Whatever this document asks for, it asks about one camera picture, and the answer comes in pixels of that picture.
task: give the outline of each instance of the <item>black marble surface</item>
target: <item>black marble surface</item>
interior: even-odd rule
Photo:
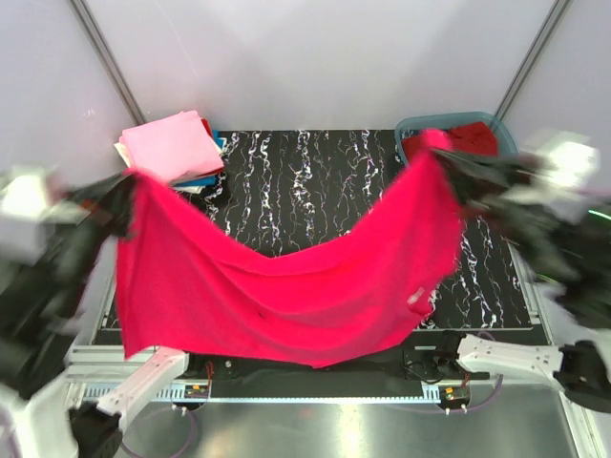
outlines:
[[[185,195],[238,241],[277,256],[348,232],[401,170],[392,131],[223,133],[225,174]],[[460,268],[421,328],[531,328],[507,243],[484,220],[462,239]],[[118,329],[112,308],[103,329]]]

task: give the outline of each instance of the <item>blue plastic basket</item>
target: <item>blue plastic basket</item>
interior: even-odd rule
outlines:
[[[499,156],[517,156],[517,147],[503,123],[491,114],[483,112],[437,114],[433,116],[409,117],[402,120],[394,129],[394,138],[397,142],[399,155],[404,164],[408,164],[401,140],[420,134],[422,129],[447,130],[452,127],[465,126],[482,121],[490,127],[498,143]]]

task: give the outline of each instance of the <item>folded cloth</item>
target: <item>folded cloth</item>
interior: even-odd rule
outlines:
[[[450,148],[443,133],[429,146]],[[133,237],[118,244],[125,357],[151,345],[325,366],[400,344],[456,267],[462,220],[433,154],[421,154],[352,231],[268,258],[140,174]]]
[[[455,150],[482,156],[497,156],[498,145],[493,131],[483,122],[454,127],[448,131],[450,142]],[[421,135],[404,138],[401,141],[403,152],[409,162],[423,147]]]
[[[219,150],[198,112],[179,113],[123,131],[132,166],[165,182],[186,180],[222,168]]]

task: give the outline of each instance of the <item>folded cloth stack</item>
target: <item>folded cloth stack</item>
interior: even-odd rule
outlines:
[[[126,129],[115,145],[128,167],[180,191],[199,193],[222,171],[221,148],[198,112],[180,112]]]
[[[455,150],[473,153],[482,156],[497,156],[498,145],[493,131],[483,122],[474,122],[466,126],[454,127],[448,130],[448,138]],[[403,152],[411,162],[423,149],[421,135],[414,135],[403,139],[401,142]]]

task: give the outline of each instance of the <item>metal pole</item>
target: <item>metal pole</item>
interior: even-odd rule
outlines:
[[[87,33],[100,62],[104,66],[104,69],[106,69],[106,72],[111,78],[130,116],[138,126],[144,124],[146,122],[144,114],[138,106],[136,98],[134,94],[132,94],[123,73],[118,67],[115,57],[111,53],[110,47],[106,43],[99,26],[95,22],[87,3],[85,0],[68,0],[68,4],[72,7],[74,14],[76,14],[76,18],[80,22],[85,33]]]
[[[517,70],[512,84],[509,86],[507,93],[505,93],[505,96],[501,100],[498,110],[496,110],[495,115],[498,119],[503,120],[503,118],[509,112],[514,100],[516,100],[516,97],[519,94],[519,91],[522,89],[526,78],[528,78],[529,74],[535,67],[538,59],[545,49],[545,46],[550,41],[552,34],[558,27],[560,19],[562,19],[572,3],[573,0],[557,0],[554,3],[554,6],[550,9],[550,12],[547,14],[543,25],[535,37],[535,41],[533,41],[530,50],[528,50],[526,53],[526,57],[524,57],[522,64]]]

